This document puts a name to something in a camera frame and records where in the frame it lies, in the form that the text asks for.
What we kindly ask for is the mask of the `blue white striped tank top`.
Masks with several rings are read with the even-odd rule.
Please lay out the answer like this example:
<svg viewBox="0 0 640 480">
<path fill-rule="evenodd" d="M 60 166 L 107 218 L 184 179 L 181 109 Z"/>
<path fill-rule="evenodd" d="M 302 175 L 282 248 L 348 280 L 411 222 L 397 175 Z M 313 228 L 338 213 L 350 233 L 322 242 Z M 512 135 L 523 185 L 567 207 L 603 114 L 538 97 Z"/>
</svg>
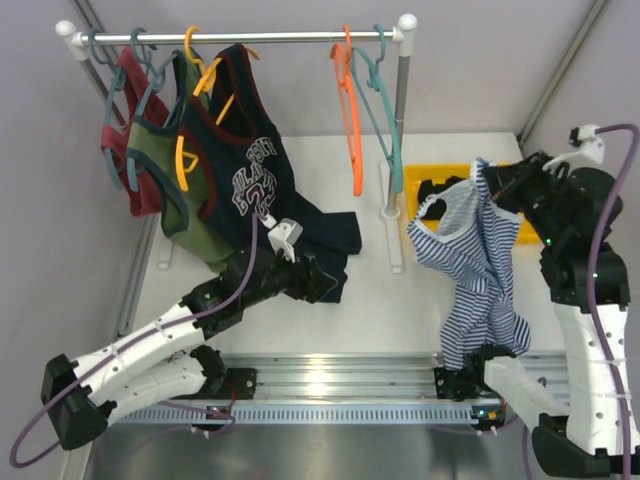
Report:
<svg viewBox="0 0 640 480">
<path fill-rule="evenodd" d="M 512 250 L 522 217 L 498 207 L 484 175 L 492 164 L 480 157 L 470 177 L 429 195 L 407 233 L 417 262 L 454 282 L 453 307 L 440 331 L 444 367 L 459 371 L 479 348 L 527 352 L 531 331 L 514 306 Z"/>
</svg>

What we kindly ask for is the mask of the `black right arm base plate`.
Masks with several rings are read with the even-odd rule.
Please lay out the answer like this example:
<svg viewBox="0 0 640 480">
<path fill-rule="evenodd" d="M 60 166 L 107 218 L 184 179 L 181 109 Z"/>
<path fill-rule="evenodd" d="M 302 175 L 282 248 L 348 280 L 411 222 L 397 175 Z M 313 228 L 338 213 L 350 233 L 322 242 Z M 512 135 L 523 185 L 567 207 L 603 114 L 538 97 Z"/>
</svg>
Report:
<svg viewBox="0 0 640 480">
<path fill-rule="evenodd" d="M 491 390 L 477 376 L 465 370 L 448 370 L 444 367 L 433 371 L 438 399 L 464 401 L 473 399 L 498 399 L 499 394 Z"/>
</svg>

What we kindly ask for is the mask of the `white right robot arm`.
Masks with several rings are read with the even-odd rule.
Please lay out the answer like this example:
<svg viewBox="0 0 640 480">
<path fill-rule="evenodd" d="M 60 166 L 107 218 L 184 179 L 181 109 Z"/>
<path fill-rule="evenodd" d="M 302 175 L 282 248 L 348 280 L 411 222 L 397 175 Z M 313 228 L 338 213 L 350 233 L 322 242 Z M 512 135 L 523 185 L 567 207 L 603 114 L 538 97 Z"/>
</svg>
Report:
<svg viewBox="0 0 640 480">
<path fill-rule="evenodd" d="M 639 431 L 631 410 L 625 354 L 630 303 L 627 268 L 608 244 L 623 208 L 619 182 L 593 166 L 544 153 L 483 170 L 492 202 L 522 214 L 543 242 L 541 273 L 563 335 L 569 400 L 530 377 L 511 347 L 482 347 L 466 358 L 478 396 L 501 395 L 531 434 L 551 477 L 639 473 Z"/>
</svg>

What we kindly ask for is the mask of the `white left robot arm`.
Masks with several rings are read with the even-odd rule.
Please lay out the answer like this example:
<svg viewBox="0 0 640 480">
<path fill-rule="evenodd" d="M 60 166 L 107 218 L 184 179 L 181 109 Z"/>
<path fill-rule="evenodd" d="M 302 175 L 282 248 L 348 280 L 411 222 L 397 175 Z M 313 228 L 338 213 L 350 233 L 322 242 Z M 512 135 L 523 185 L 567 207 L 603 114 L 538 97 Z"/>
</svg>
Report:
<svg viewBox="0 0 640 480">
<path fill-rule="evenodd" d="M 139 330 L 90 354 L 54 357 L 45 366 L 41 400 L 51 407 L 47 415 L 61 448 L 84 446 L 154 403 L 217 396 L 227 369 L 208 340 L 279 294 L 316 303 L 337 285 L 311 254 L 289 261 L 263 248 L 241 250 L 216 278 Z"/>
</svg>

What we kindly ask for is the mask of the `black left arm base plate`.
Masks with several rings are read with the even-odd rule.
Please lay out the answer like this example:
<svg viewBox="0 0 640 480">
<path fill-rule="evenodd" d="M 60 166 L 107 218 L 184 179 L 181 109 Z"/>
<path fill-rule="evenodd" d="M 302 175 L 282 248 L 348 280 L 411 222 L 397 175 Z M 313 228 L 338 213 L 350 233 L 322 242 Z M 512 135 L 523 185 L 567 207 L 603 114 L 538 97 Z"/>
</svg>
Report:
<svg viewBox="0 0 640 480">
<path fill-rule="evenodd" d="M 224 377 L 206 382 L 197 395 L 206 400 L 253 400 L 256 388 L 256 369 L 230 368 Z"/>
</svg>

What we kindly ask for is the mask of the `orange plastic hanger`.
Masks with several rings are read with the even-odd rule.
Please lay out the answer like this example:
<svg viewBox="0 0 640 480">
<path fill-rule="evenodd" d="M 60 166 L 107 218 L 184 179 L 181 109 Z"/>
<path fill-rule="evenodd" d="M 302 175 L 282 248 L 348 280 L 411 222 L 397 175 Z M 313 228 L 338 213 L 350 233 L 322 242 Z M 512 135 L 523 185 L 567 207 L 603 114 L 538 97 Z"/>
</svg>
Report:
<svg viewBox="0 0 640 480">
<path fill-rule="evenodd" d="M 351 72 L 353 46 L 351 31 L 347 24 L 343 25 L 343 33 L 345 35 L 344 41 L 342 43 L 334 43 L 332 45 L 330 59 L 334 66 L 347 148 L 353 174 L 353 195 L 358 197 L 362 194 L 364 183 L 363 153 L 355 84 Z"/>
</svg>

